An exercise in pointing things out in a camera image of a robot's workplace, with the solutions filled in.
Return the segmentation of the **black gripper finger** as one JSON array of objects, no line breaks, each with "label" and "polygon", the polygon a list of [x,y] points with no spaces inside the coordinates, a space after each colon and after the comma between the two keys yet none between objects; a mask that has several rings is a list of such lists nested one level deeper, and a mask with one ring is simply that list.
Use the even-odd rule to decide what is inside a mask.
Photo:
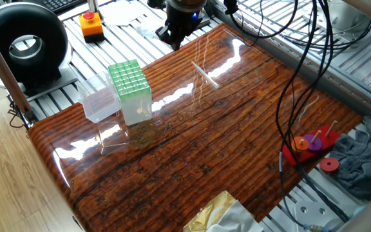
[{"label": "black gripper finger", "polygon": [[180,43],[181,46],[186,45],[187,43],[194,41],[195,39],[199,38],[201,36],[201,31],[200,31],[201,26],[198,25],[196,29],[190,34],[185,36],[184,40]]},{"label": "black gripper finger", "polygon": [[178,34],[170,31],[168,26],[158,28],[155,33],[162,42],[170,45],[174,51],[180,49],[180,40]]}]

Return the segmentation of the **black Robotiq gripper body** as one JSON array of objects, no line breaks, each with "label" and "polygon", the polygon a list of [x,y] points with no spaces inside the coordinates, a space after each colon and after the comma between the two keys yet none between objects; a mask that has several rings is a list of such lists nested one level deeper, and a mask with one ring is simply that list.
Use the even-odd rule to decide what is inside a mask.
[{"label": "black Robotiq gripper body", "polygon": [[170,32],[176,30],[193,32],[202,22],[200,12],[205,5],[205,3],[201,3],[193,6],[186,6],[177,3],[168,3],[165,25],[169,28]]}]

